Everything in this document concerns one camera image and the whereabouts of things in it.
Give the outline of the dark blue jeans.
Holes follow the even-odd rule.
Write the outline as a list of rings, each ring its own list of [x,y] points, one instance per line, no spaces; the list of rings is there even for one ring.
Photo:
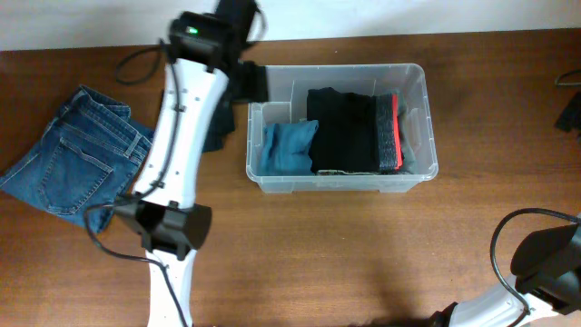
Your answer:
[[[127,104],[81,85],[1,177],[1,190],[85,227],[88,207],[127,191],[152,141],[153,130],[134,121]]]

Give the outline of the small blue denim cloth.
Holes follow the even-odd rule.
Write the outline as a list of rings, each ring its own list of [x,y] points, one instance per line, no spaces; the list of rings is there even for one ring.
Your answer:
[[[268,124],[264,128],[260,175],[313,175],[309,151],[318,129],[317,120],[296,124]]]

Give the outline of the clear plastic storage bin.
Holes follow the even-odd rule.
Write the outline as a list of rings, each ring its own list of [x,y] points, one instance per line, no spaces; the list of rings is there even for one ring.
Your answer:
[[[426,76],[418,64],[268,65],[269,101],[248,109],[246,174],[264,193],[379,191],[405,193],[438,174],[438,158]],[[380,175],[260,175],[264,128],[307,119],[310,89],[399,96],[399,130],[404,148],[401,171]]]

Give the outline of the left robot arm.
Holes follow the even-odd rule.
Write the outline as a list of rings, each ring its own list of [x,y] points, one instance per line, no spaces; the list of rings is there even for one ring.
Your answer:
[[[221,0],[211,13],[182,13],[157,47],[167,63],[153,145],[131,193],[113,204],[150,266],[151,326],[193,324],[193,262],[212,221],[211,208],[195,202],[199,163],[217,110],[269,99],[265,67],[241,60],[262,16],[253,0]]]

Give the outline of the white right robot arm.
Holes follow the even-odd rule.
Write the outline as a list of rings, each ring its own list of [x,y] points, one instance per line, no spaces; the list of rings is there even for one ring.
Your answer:
[[[563,226],[537,230],[523,238],[505,276],[497,265],[501,231],[517,217],[551,217]],[[449,326],[521,326],[547,316],[580,309],[580,218],[547,208],[527,207],[508,213],[491,236],[489,257],[499,285],[472,302],[454,303]]]

